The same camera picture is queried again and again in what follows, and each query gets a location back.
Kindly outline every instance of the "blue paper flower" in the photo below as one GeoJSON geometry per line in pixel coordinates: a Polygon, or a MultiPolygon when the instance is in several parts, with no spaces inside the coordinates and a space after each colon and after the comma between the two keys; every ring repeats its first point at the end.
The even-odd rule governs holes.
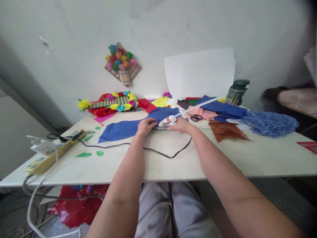
{"type": "Polygon", "coordinates": [[[124,111],[125,110],[125,106],[120,105],[120,106],[117,107],[117,110],[118,111],[124,111]]]}
{"type": "Polygon", "coordinates": [[[117,53],[118,52],[118,49],[117,49],[117,46],[116,45],[110,45],[109,47],[109,50],[114,52],[114,53],[117,53]]]}

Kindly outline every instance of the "green bottle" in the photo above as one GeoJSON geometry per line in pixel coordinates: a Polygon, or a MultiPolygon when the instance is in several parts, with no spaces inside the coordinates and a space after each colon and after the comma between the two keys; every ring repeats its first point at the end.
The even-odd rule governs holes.
{"type": "Polygon", "coordinates": [[[239,106],[242,103],[242,96],[250,87],[250,81],[246,79],[237,79],[233,81],[229,89],[225,104],[239,106]]]}

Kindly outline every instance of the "gray pants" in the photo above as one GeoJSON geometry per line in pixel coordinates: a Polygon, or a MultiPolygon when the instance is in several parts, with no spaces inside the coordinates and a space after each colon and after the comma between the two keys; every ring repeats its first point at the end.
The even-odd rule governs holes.
{"type": "Polygon", "coordinates": [[[139,237],[222,237],[188,182],[146,183],[140,195],[139,237]]]}

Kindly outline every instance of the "white table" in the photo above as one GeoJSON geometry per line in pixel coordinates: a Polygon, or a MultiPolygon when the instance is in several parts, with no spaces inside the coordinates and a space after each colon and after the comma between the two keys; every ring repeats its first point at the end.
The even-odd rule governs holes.
{"type": "MultiPolygon", "coordinates": [[[[70,128],[63,136],[71,134],[76,129],[95,131],[94,136],[87,141],[88,145],[97,145],[99,136],[106,125],[123,120],[138,120],[147,117],[145,111],[116,113],[115,116],[103,122],[104,127],[96,130],[99,124],[87,116],[70,128]]],[[[192,122],[200,128],[208,128],[207,120],[192,122]]],[[[298,133],[291,133],[286,137],[271,139],[259,136],[251,130],[243,131],[254,142],[245,140],[223,140],[217,143],[210,129],[201,129],[208,138],[249,178],[258,177],[287,177],[287,176],[312,176],[317,174],[317,155],[313,154],[296,142],[312,141],[298,133]]],[[[103,142],[98,145],[109,146],[131,142],[132,138],[120,141],[103,142]]],[[[169,156],[174,155],[190,140],[188,134],[176,131],[152,130],[147,136],[144,147],[152,148],[169,156]]],[[[70,151],[63,155],[51,172],[44,185],[84,185],[106,184],[112,181],[123,157],[128,150],[128,145],[109,149],[84,147],[77,143],[70,151]],[[103,156],[97,156],[96,151],[102,150],[103,156]],[[75,157],[82,152],[92,153],[90,157],[75,157]]],[[[180,152],[175,158],[168,159],[155,152],[144,150],[145,176],[144,181],[181,181],[206,179],[199,162],[198,153],[193,142],[180,152]]],[[[0,187],[21,186],[28,175],[23,169],[35,159],[42,157],[36,154],[9,176],[0,182],[0,187]]],[[[45,176],[33,177],[29,180],[37,185],[45,176]]]]}

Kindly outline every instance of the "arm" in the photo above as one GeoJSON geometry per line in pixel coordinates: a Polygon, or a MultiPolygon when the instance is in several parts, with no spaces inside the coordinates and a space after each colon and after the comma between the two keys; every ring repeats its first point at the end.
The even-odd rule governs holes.
{"type": "Polygon", "coordinates": [[[138,132],[109,186],[87,238],[134,237],[145,167],[143,142],[156,125],[157,122],[152,118],[140,122],[138,132]]]}
{"type": "Polygon", "coordinates": [[[304,237],[200,129],[183,118],[176,123],[168,129],[192,137],[204,173],[241,237],[304,237]]]}

